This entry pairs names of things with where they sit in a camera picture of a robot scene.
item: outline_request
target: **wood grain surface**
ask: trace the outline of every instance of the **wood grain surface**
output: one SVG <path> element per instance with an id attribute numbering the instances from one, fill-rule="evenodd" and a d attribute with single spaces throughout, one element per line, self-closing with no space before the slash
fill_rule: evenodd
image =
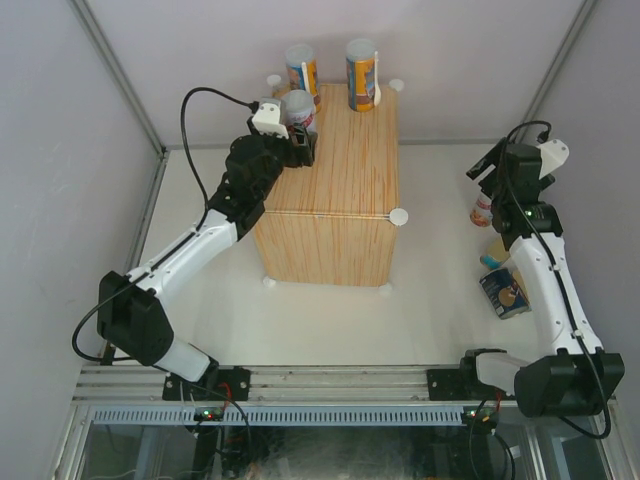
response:
<path id="1" fill-rule="evenodd" d="M 371 287 L 387 283 L 396 231 L 382 218 L 277 213 L 254 228 L 271 278 Z"/>
<path id="2" fill-rule="evenodd" d="M 285 168 L 267 212 L 384 216 L 399 206 L 397 92 L 382 87 L 380 105 L 358 113 L 346 85 L 320 87 L 318 144 L 311 168 Z"/>

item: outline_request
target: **robotic arm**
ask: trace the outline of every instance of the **robotic arm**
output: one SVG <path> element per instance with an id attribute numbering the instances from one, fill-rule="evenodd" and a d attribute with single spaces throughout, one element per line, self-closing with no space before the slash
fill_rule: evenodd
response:
<path id="1" fill-rule="evenodd" d="M 467 172 L 476 179 L 495 166 L 480 186 L 492 198 L 493 227 L 526 285 L 541 358 L 529 363 L 504 350 L 474 350 L 461 366 L 515 395 L 528 417 L 597 414 L 624 375 L 621 356 L 605 353 L 580 305 L 556 211 L 538 200 L 568 155 L 559 140 L 534 147 L 503 138 Z"/>
<path id="2" fill-rule="evenodd" d="M 264 213 L 284 167 L 311 166 L 315 134 L 289 133 L 279 100 L 263 99 L 247 122 L 250 135 L 236 139 L 226 173 L 199 223 L 157 256 L 126 275 L 100 282 L 98 333 L 142 365 L 155 365 L 190 382 L 215 372 L 218 362 L 177 338 L 165 307 L 204 265 L 244 237 Z"/>

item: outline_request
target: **black cable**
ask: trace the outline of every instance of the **black cable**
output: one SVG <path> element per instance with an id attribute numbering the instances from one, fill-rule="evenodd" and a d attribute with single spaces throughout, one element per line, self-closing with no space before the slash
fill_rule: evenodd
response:
<path id="1" fill-rule="evenodd" d="M 516 478 L 516 461 L 513 458 L 513 453 L 511 453 L 511 449 L 509 448 L 509 445 L 507 444 L 507 442 L 505 442 L 504 438 L 502 438 L 502 436 L 500 434 L 494 433 L 493 436 L 496 437 L 496 440 L 498 440 L 500 445 L 502 445 L 502 449 L 505 451 L 505 454 L 509 457 L 509 460 L 511 461 L 511 480 L 515 480 L 515 478 Z M 506 468 L 503 470 L 502 478 L 503 479 L 507 478 L 507 469 Z"/>
<path id="2" fill-rule="evenodd" d="M 243 102 L 236 98 L 231 97 L 230 95 L 227 95 L 226 93 L 221 92 L 220 90 L 216 90 L 215 88 L 209 88 L 209 87 L 192 88 L 191 90 L 189 90 L 189 92 L 185 95 L 184 99 L 182 100 L 182 107 L 180 108 L 180 132 L 182 133 L 182 146 L 184 147 L 184 153 L 187 156 L 187 162 L 189 162 L 189 168 L 191 168 L 191 172 L 193 173 L 193 176 L 196 179 L 196 183 L 198 184 L 198 187 L 200 187 L 200 191 L 202 192 L 202 197 L 204 199 L 204 214 L 202 215 L 202 218 L 200 219 L 200 222 L 198 223 L 196 230 L 200 230 L 200 227 L 204 223 L 204 219 L 207 216 L 207 211 L 209 210 L 209 207 L 208 207 L 209 195 L 207 194 L 207 189 L 202 183 L 202 180 L 200 179 L 200 175 L 198 174 L 198 170 L 196 170 L 196 167 L 193 163 L 193 159 L 191 158 L 191 150 L 189 149 L 189 141 L 187 140 L 187 126 L 186 126 L 187 104 L 189 103 L 189 99 L 198 92 L 215 93 L 216 95 L 220 95 L 221 97 L 226 98 L 227 100 L 230 100 L 234 103 L 237 103 L 238 105 L 247 107 L 252 112 L 255 112 L 258 108 L 258 102 L 251 102 L 251 103 Z"/>
<path id="3" fill-rule="evenodd" d="M 476 408 L 476 412 L 473 415 L 473 420 L 471 421 L 471 427 L 469 428 L 469 461 L 471 463 L 471 470 L 473 470 L 473 475 L 475 476 L 475 478 L 477 480 L 482 480 L 482 478 L 480 477 L 480 474 L 478 473 L 478 470 L 476 469 L 476 464 L 473 461 L 473 445 L 472 445 L 473 429 L 476 426 L 476 421 L 478 419 L 478 416 L 480 415 L 480 411 L 484 407 L 485 403 L 487 403 L 489 400 L 491 400 L 491 399 L 490 398 L 486 398 L 482 402 L 480 402 L 480 405 L 478 405 L 478 408 Z M 511 453 L 511 449 L 509 448 L 509 445 L 507 445 L 507 442 L 505 442 L 504 438 L 502 438 L 500 435 L 498 435 L 497 433 L 494 432 L 493 436 L 496 437 L 496 439 L 500 443 L 500 446 L 505 451 L 504 452 L 505 459 L 507 457 L 509 457 L 511 459 L 511 480 L 514 480 L 515 479 L 515 475 L 516 475 L 516 463 L 515 463 L 515 460 L 513 459 L 513 454 Z M 503 480 L 505 480 L 507 478 L 507 465 L 506 465 L 506 463 L 505 463 L 505 466 L 504 466 L 504 468 L 502 470 L 501 478 Z"/>
<path id="4" fill-rule="evenodd" d="M 522 208 L 522 205 L 520 205 L 520 202 L 518 201 L 518 198 L 516 197 L 515 191 L 513 189 L 513 184 L 511 183 L 511 178 L 508 175 L 508 172 L 506 172 L 506 165 L 504 164 L 504 156 L 507 150 L 507 145 L 509 144 L 509 142 L 511 141 L 511 138 L 513 137 L 513 135 L 520 130 L 521 128 L 530 126 L 530 125 L 544 125 L 545 127 L 547 127 L 547 131 L 546 133 L 546 137 L 548 138 L 549 133 L 551 133 L 551 124 L 549 122 L 545 122 L 542 120 L 532 120 L 530 122 L 525 122 L 522 123 L 518 126 L 516 126 L 515 128 L 513 128 L 511 130 L 511 132 L 509 132 L 509 135 L 507 135 L 506 137 L 506 142 L 504 143 L 504 145 L 502 146 L 502 150 L 500 151 L 500 160 L 498 163 L 498 168 L 503 168 L 505 169 L 505 179 L 506 179 L 506 186 L 507 186 L 507 191 L 509 192 L 509 195 L 511 196 L 511 198 L 513 199 L 513 202 L 516 206 L 516 208 L 518 209 L 518 212 L 520 213 L 520 215 L 522 216 L 522 218 L 524 218 L 527 226 L 529 227 L 529 229 L 531 230 L 531 233 L 533 235 L 535 235 L 535 237 L 538 239 L 538 241 L 540 242 L 540 244 L 542 245 L 542 248 L 544 249 L 545 253 L 547 254 L 547 256 L 549 257 L 549 262 L 551 263 L 551 268 L 553 269 L 553 273 L 554 276 L 556 278 L 556 281 L 558 283 L 558 287 L 560 288 L 560 293 L 562 295 L 562 300 L 564 302 L 565 305 L 565 309 L 567 311 L 567 316 L 569 318 L 569 323 L 571 324 L 571 328 L 573 329 L 574 332 L 578 331 L 578 325 L 576 323 L 575 317 L 573 316 L 573 310 L 571 308 L 571 302 L 569 300 L 569 295 L 567 293 L 567 289 L 564 285 L 564 281 L 562 280 L 562 275 L 560 274 L 560 271 L 557 268 L 557 264 L 556 264 L 556 259 L 553 255 L 553 252 L 551 251 L 551 248 L 549 248 L 549 245 L 547 245 L 547 242 L 544 240 L 544 238 L 542 238 L 542 235 L 540 234 L 540 232 L 538 232 L 538 229 L 533 225 L 533 223 L 531 222 L 531 220 L 529 219 L 529 216 L 525 213 L 524 209 Z M 589 354 L 589 350 L 587 349 L 587 346 L 584 343 L 584 340 L 582 339 L 581 336 L 575 335 L 574 337 L 576 339 L 576 341 L 578 342 L 578 345 L 580 346 L 580 350 L 582 350 L 582 353 L 584 354 L 587 363 L 589 364 L 589 368 L 593 374 L 593 378 L 595 380 L 596 383 L 596 387 L 598 388 L 598 393 L 600 394 L 600 399 L 602 401 L 602 410 L 604 413 L 604 431 L 602 433 L 592 433 L 589 432 L 583 428 L 581 428 L 580 426 L 576 425 L 575 423 L 573 423 L 571 420 L 567 419 L 566 417 L 559 417 L 560 420 L 562 420 L 564 423 L 566 423 L 567 425 L 569 425 L 571 428 L 575 429 L 576 431 L 580 432 L 581 434 L 592 438 L 594 440 L 602 440 L 605 439 L 609 436 L 609 434 L 611 433 L 611 414 L 609 412 L 609 407 L 607 405 L 607 396 L 604 393 L 604 388 L 602 386 L 602 382 L 600 380 L 600 376 L 598 375 L 598 370 L 596 369 L 595 364 L 593 363 L 593 360 L 591 358 L 591 355 Z"/>
<path id="5" fill-rule="evenodd" d="M 480 405 L 478 405 L 478 408 L 476 408 L 476 413 L 473 415 L 473 420 L 471 420 L 471 427 L 469 428 L 469 461 L 471 462 L 471 470 L 473 470 L 473 475 L 478 479 L 480 479 L 480 474 L 478 473 L 478 470 L 476 469 L 476 464 L 473 461 L 473 447 L 472 447 L 472 440 L 473 440 L 473 429 L 476 426 L 476 420 L 478 419 L 478 415 L 480 415 L 480 410 L 482 410 L 482 407 L 484 407 L 484 404 L 487 403 L 488 399 L 483 400 L 482 402 L 480 402 Z"/>
<path id="6" fill-rule="evenodd" d="M 185 151 L 185 154 L 187 156 L 187 161 L 189 162 L 189 167 L 191 168 L 191 172 L 193 173 L 193 176 L 195 177 L 196 182 L 198 183 L 198 187 L 200 187 L 200 191 L 202 192 L 202 195 L 204 197 L 204 211 L 202 213 L 202 217 L 200 218 L 200 221 L 198 222 L 198 224 L 196 226 L 196 232 L 198 230 L 200 230 L 200 227 L 202 227 L 202 225 L 204 224 L 204 221 L 207 218 L 207 213 L 208 213 L 208 210 L 209 210 L 209 207 L 208 207 L 209 196 L 207 195 L 207 190 L 204 187 L 204 184 L 202 183 L 202 180 L 200 179 L 200 175 L 198 174 L 198 171 L 196 170 L 196 167 L 193 164 L 193 159 L 191 158 L 191 151 L 189 150 L 189 142 L 187 141 L 187 128 L 186 128 L 186 122 L 185 122 L 185 116 L 186 116 L 186 111 L 187 111 L 187 103 L 189 102 L 189 99 L 191 98 L 191 96 L 193 96 L 193 94 L 198 93 L 198 92 L 215 93 L 217 95 L 220 95 L 223 98 L 226 98 L 227 100 L 230 100 L 230 101 L 232 101 L 234 103 L 237 103 L 238 105 L 242 105 L 243 107 L 249 108 L 253 113 L 255 113 L 258 110 L 258 107 L 259 107 L 259 102 L 251 102 L 251 103 L 242 102 L 242 101 L 240 101 L 240 100 L 238 100 L 236 98 L 233 98 L 230 95 L 227 95 L 226 93 L 223 93 L 223 92 L 221 92 L 219 90 L 216 90 L 215 88 L 209 88 L 209 87 L 196 87 L 196 88 L 193 88 L 185 95 L 184 99 L 182 100 L 182 107 L 180 108 L 180 130 L 182 132 L 182 145 L 184 147 L 184 151 Z M 197 235 L 196 232 L 190 232 L 185 238 L 183 238 L 180 242 L 178 242 L 178 244 L 175 247 L 173 247 L 166 255 L 164 255 L 159 261 L 157 261 L 154 265 L 152 265 L 151 266 L 151 272 L 155 272 L 158 268 L 160 268 L 160 266 L 164 262 L 167 261 L 167 259 L 169 259 L 174 253 L 176 253 L 183 246 L 185 246 L 189 240 L 191 240 L 194 236 Z M 89 310 L 89 312 L 83 317 L 83 319 L 80 320 L 80 322 L 78 323 L 78 326 L 74 330 L 73 335 L 71 337 L 71 347 L 73 348 L 73 351 L 76 353 L 76 355 L 78 355 L 80 358 L 83 358 L 84 360 L 88 360 L 90 362 L 101 362 L 102 361 L 102 358 L 94 357 L 92 355 L 87 355 L 86 353 L 84 353 L 83 351 L 80 350 L 80 348 L 78 347 L 78 335 L 80 333 L 80 330 L 82 330 L 82 327 L 84 327 L 84 325 L 87 323 L 87 321 L 98 310 L 100 310 L 102 307 L 104 307 L 107 303 L 113 301 L 113 299 L 115 299 L 122 292 L 128 290 L 129 288 L 135 286 L 137 283 L 139 283 L 143 279 L 147 278 L 147 276 L 149 276 L 149 274 L 145 273 L 142 276 L 138 277 L 134 282 L 132 282 L 129 285 L 127 285 L 126 287 L 118 290 L 116 293 L 111 295 L 109 298 L 103 300 L 98 305 L 96 305 L 91 310 Z M 119 357 L 119 358 L 114 358 L 112 360 L 112 362 L 122 362 L 124 360 L 132 360 L 132 358 L 131 357 Z"/>
<path id="7" fill-rule="evenodd" d="M 240 405 L 238 405 L 238 403 L 235 400 L 232 400 L 231 398 L 227 397 L 226 395 L 222 394 L 222 393 L 218 393 L 214 390 L 210 390 L 208 388 L 205 387 L 201 387 L 200 385 L 196 385 L 195 383 L 191 383 L 187 380 L 183 380 L 187 385 L 189 385 L 189 387 L 195 387 L 195 388 L 199 388 L 200 390 L 203 390 L 205 392 L 211 393 L 212 395 L 215 395 L 216 397 L 229 402 L 231 405 L 233 405 L 238 412 L 240 412 L 240 415 L 242 416 L 242 420 L 244 420 L 244 423 L 247 427 L 247 440 L 249 443 L 249 449 L 251 450 L 251 458 L 252 460 L 255 458 L 254 455 L 254 451 L 253 451 L 253 441 L 251 438 L 251 425 L 249 425 L 249 417 L 247 417 L 247 414 L 244 412 L 244 410 L 242 409 L 242 407 L 240 407 Z"/>
<path id="8" fill-rule="evenodd" d="M 143 273 L 141 276 L 136 278 L 133 282 L 129 283 L 124 288 L 121 288 L 121 289 L 117 290 L 113 295 L 111 295 L 110 297 L 104 299 L 103 301 L 98 303 L 95 307 L 93 307 L 91 310 L 89 310 L 89 312 L 87 312 L 87 314 L 82 318 L 82 320 L 80 320 L 80 322 L 78 323 L 78 326 L 73 331 L 73 335 L 71 336 L 71 348 L 73 348 L 73 351 L 76 353 L 76 355 L 78 355 L 80 358 L 84 358 L 85 360 L 89 360 L 90 362 L 101 362 L 102 361 L 102 358 L 94 357 L 94 356 L 91 356 L 91 355 L 87 355 L 82 350 L 80 350 L 80 347 L 78 347 L 78 335 L 80 334 L 80 330 L 82 330 L 82 327 L 84 327 L 85 323 L 87 323 L 87 321 L 91 317 L 93 317 L 93 315 L 95 315 L 95 313 L 98 310 L 100 310 L 102 307 L 104 307 L 107 303 L 111 302 L 114 298 L 116 298 L 122 292 L 126 292 L 130 288 L 132 288 L 135 285 L 137 285 L 139 282 L 141 282 L 142 280 L 147 278 L 148 275 L 149 275 L 148 273 Z M 114 358 L 113 359 L 114 362 L 121 362 L 123 360 L 131 360 L 131 357 L 120 357 L 120 358 Z"/>

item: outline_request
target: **can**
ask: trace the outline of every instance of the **can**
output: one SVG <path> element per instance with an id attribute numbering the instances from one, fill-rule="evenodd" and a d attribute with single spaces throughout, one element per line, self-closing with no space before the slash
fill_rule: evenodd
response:
<path id="1" fill-rule="evenodd" d="M 376 46 L 369 39 L 357 38 L 347 45 L 349 107 L 356 112 L 368 112 L 374 107 L 375 55 Z"/>
<path id="2" fill-rule="evenodd" d="M 527 298 L 508 269 L 499 268 L 487 273 L 480 279 L 480 285 L 502 320 L 530 310 Z"/>
<path id="3" fill-rule="evenodd" d="M 309 132 L 316 131 L 313 97 L 304 90 L 291 90 L 282 97 L 287 113 L 287 125 L 302 125 Z"/>
<path id="4" fill-rule="evenodd" d="M 470 215 L 471 221 L 479 227 L 491 225 L 493 213 L 491 213 L 491 198 L 480 192 L 476 204 L 473 206 Z"/>
<path id="5" fill-rule="evenodd" d="M 305 43 L 289 47 L 284 54 L 291 90 L 305 90 L 313 96 L 316 113 L 320 111 L 320 84 L 313 48 Z"/>

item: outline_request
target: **yellow label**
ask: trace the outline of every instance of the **yellow label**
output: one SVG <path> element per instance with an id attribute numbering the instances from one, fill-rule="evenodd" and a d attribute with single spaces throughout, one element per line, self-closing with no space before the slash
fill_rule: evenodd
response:
<path id="1" fill-rule="evenodd" d="M 356 112 L 367 112 L 373 108 L 376 93 L 375 68 L 375 58 L 357 62 L 347 59 L 349 106 Z"/>

